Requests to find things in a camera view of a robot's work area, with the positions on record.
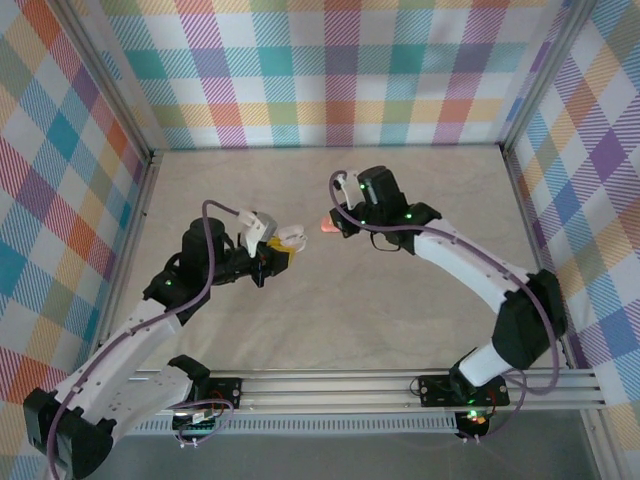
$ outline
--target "plaid fabric wall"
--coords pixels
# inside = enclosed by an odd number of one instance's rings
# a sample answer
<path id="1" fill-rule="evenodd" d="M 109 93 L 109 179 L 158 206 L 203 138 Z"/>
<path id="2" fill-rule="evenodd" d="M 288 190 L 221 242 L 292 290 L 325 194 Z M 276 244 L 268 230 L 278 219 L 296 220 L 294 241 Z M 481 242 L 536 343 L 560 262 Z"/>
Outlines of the plaid fabric wall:
<path id="1" fill-rule="evenodd" d="M 0 478 L 30 479 L 22 401 L 89 349 L 137 157 L 44 0 L 0 3 Z"/>
<path id="2" fill-rule="evenodd" d="M 640 0 L 598 3 L 516 154 L 579 363 L 640 478 Z"/>
<path id="3" fill-rule="evenodd" d="M 494 143 L 569 3 L 74 1 L 172 149 Z"/>

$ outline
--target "white bracket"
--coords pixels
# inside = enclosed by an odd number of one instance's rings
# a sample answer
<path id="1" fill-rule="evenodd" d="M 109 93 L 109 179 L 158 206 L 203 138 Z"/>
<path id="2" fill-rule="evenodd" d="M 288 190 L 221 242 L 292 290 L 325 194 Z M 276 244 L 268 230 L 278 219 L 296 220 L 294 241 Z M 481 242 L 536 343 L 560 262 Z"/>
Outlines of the white bracket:
<path id="1" fill-rule="evenodd" d="M 364 194 L 356 170 L 347 170 L 346 175 L 338 175 L 336 180 L 340 184 L 340 190 L 344 193 L 349 210 L 353 210 L 358 203 L 364 202 Z"/>
<path id="2" fill-rule="evenodd" d="M 245 228 L 242 229 L 240 238 L 251 258 L 256 256 L 258 243 L 271 239 L 275 230 L 278 228 L 276 221 L 262 212 L 256 214 L 248 210 L 240 209 L 238 221 L 245 226 Z"/>

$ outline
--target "yellow object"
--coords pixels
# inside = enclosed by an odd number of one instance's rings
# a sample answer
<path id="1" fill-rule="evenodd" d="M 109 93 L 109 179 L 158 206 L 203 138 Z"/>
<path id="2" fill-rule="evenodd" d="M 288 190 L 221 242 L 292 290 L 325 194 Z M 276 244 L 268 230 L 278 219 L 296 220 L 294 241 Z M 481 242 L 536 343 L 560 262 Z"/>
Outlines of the yellow object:
<path id="1" fill-rule="evenodd" d="M 284 245 L 282 245 L 278 237 L 271 237 L 271 240 L 267 242 L 267 246 L 273 248 L 278 252 L 287 253 L 289 255 L 289 263 L 287 264 L 287 267 L 291 266 L 291 262 L 293 262 L 293 257 L 296 254 L 295 247 L 285 247 Z"/>

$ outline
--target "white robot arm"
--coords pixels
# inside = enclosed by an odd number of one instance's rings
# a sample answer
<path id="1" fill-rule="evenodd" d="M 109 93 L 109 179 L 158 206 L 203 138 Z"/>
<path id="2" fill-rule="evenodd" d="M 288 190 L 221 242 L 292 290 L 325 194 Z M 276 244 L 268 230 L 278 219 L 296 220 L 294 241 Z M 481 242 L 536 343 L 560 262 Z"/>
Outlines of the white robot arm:
<path id="1" fill-rule="evenodd" d="M 338 203 L 334 188 L 344 193 L 344 203 Z M 555 348 L 550 337 L 565 333 L 562 297 L 552 273 L 531 274 L 511 265 L 460 234 L 430 206 L 408 204 L 386 167 L 336 172 L 330 192 L 331 219 L 345 238 L 360 230 L 382 233 L 398 249 L 453 275 L 497 314 L 491 341 L 450 370 L 450 386 L 461 401 L 509 370 L 530 367 Z"/>
<path id="2" fill-rule="evenodd" d="M 277 224 L 266 214 L 231 213 L 245 226 L 236 245 L 221 221 L 194 220 L 183 235 L 182 251 L 152 279 L 143 300 L 109 340 L 54 391 L 36 388 L 25 399 L 29 442 L 71 478 L 90 475 L 115 442 L 149 416 L 185 400 L 210 399 L 205 388 L 210 385 L 210 370 L 185 355 L 142 384 L 128 384 L 128 380 L 156 347 L 178 333 L 209 300 L 211 286 L 251 276 L 260 288 L 266 278 L 286 270 L 295 253 L 304 248 L 302 227 L 276 232 Z M 215 260 L 213 268 L 210 260 Z M 237 407 L 239 393 L 234 387 L 228 390 L 229 398 L 222 400 Z M 197 423 L 195 415 L 201 411 L 190 409 L 183 414 L 190 423 Z"/>

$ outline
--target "aluminum rail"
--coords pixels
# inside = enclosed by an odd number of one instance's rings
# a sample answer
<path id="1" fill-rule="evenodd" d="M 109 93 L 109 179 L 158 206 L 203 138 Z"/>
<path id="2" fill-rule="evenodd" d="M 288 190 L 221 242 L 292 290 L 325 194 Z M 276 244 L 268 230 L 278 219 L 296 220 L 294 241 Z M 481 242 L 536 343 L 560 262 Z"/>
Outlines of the aluminum rail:
<path id="1" fill-rule="evenodd" d="M 156 370 L 140 370 L 130 382 L 141 382 Z M 445 375 L 446 370 L 267 370 L 212 372 L 216 378 L 243 379 L 238 415 L 252 414 L 352 414 L 424 413 L 461 411 L 459 407 L 423 408 L 409 391 L 420 375 Z M 526 372 L 530 387 L 547 385 L 550 369 Z M 498 410 L 512 410 L 520 389 L 508 386 L 511 404 Z M 523 410 L 598 410 L 604 398 L 592 370 L 563 369 L 557 388 L 548 395 L 527 395 Z"/>

